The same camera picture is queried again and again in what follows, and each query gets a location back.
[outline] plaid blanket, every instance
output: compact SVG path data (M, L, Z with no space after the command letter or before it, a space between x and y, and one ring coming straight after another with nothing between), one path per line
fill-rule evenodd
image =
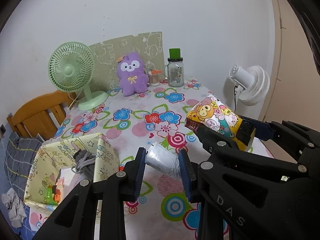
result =
M20 138L16 132L10 134L4 170L9 183L22 200L31 165L41 144L37 138Z

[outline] black power cord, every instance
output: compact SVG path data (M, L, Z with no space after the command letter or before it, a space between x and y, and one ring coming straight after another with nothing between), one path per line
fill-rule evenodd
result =
M237 88L237 87L238 87L238 86L235 86L234 89L233 89L234 96L235 96L235 110L234 110L235 113L236 113L236 88Z

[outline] white fan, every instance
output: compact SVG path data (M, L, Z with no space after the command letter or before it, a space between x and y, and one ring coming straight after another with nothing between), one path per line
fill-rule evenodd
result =
M254 106L266 97L270 78L262 67L251 66L243 69L235 65L229 76L239 84L236 89L236 103L240 100L246 106Z

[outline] beige door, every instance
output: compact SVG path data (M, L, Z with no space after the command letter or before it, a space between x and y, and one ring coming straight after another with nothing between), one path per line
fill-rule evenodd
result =
M280 16L280 25L276 24L276 28L280 28L280 32L277 32L281 39L278 51L280 60L274 90L263 120L280 123L289 120L320 131L320 76L308 40L287 0L272 2L274 10L279 9ZM276 159L293 161L272 142L268 141L266 146Z

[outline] yellow bow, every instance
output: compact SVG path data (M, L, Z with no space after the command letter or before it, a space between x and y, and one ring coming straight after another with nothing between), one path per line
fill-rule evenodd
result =
M135 82L135 83L136 83L135 79L137 79L137 78L138 78L137 76L128 77L128 80L131 81L130 84L132 84L132 82Z

